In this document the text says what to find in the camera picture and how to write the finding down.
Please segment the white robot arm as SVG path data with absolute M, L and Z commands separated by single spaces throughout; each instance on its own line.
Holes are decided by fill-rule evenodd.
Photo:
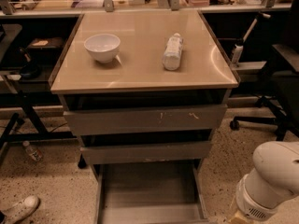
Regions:
M 299 142 L 262 143 L 252 158 L 254 168 L 236 185 L 229 224 L 266 221 L 299 195 Z

